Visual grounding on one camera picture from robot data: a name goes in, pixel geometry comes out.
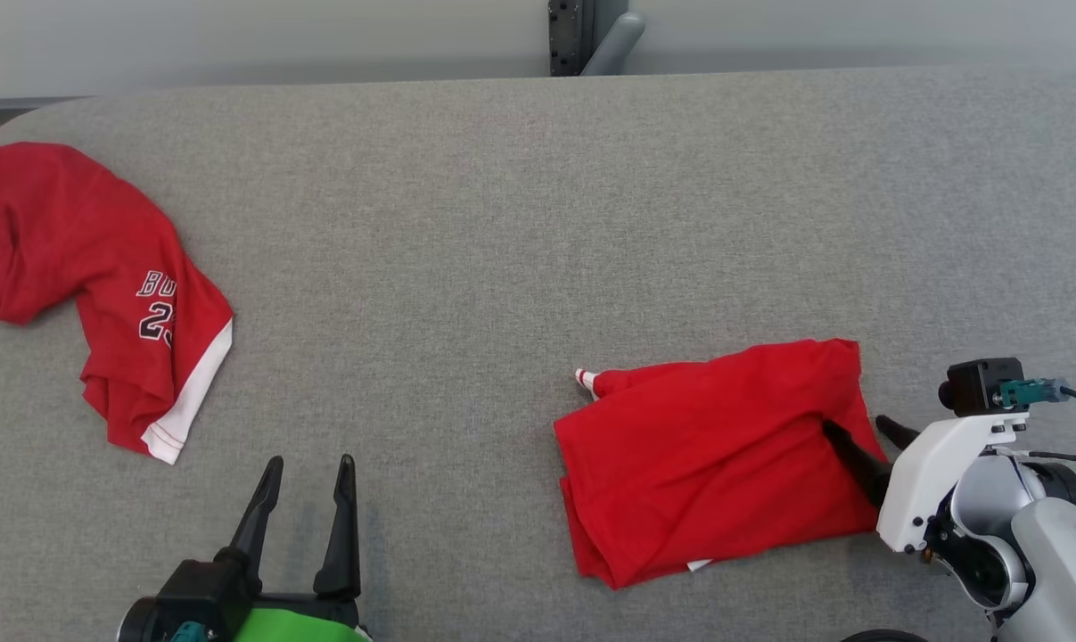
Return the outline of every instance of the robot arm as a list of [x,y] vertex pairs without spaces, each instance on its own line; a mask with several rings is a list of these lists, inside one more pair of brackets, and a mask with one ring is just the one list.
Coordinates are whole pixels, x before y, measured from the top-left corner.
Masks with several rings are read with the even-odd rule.
[[117,642],[369,642],[359,625],[359,536],[355,460],[343,455],[336,516],[313,594],[265,594],[259,576],[268,516],[284,459],[269,460],[231,544],[212,561],[184,560],[153,598],[130,607]]
[[1022,462],[1005,444],[1028,408],[1064,401],[1063,381],[1027,381],[1015,358],[962,362],[939,390],[958,416],[921,433],[887,417],[876,425],[903,448],[892,465],[824,426],[848,471],[879,511],[892,551],[939,561],[981,607],[1001,642],[1076,642],[1076,474]]

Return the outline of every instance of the folded red shirt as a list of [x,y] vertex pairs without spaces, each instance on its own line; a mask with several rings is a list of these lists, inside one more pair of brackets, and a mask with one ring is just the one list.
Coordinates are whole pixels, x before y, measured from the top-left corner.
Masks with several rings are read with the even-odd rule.
[[579,374],[598,401],[553,429],[581,574],[621,588],[690,561],[875,529],[822,431],[832,419],[886,459],[860,374],[859,344],[845,340]]
[[141,191],[77,149],[0,147],[0,320],[73,296],[107,439],[175,462],[231,345],[232,310]]

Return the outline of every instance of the metal bracket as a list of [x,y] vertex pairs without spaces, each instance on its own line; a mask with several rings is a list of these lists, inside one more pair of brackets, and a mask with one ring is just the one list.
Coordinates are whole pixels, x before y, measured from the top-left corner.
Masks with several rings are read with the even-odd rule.
[[620,74],[643,32],[628,0],[549,0],[549,73]]

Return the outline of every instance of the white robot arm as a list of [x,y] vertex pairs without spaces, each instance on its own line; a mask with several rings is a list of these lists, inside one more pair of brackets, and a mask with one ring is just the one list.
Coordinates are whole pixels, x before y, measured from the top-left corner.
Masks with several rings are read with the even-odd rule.
[[876,418],[903,447],[892,465],[834,423],[824,433],[879,508],[884,543],[945,565],[983,609],[993,640],[1076,642],[1076,474],[1024,462],[1034,454],[1006,445],[1025,430],[1031,403],[1076,394],[1063,381],[1027,381],[1015,358],[962,362],[948,376],[939,397],[958,418],[921,433]]

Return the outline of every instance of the red sleeve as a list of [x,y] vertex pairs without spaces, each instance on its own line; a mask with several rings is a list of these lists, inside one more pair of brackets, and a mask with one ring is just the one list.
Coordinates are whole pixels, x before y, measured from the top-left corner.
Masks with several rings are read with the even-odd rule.
[[653,379],[663,377],[665,374],[681,373],[684,369],[692,369],[698,366],[697,362],[660,362],[656,366],[645,366],[634,370],[606,370],[597,374],[594,379],[594,394],[597,398],[607,395],[619,394],[619,391],[632,389]]
[[174,462],[231,345],[231,309],[141,191],[81,152],[0,147],[0,320],[74,296],[86,401],[118,446]]

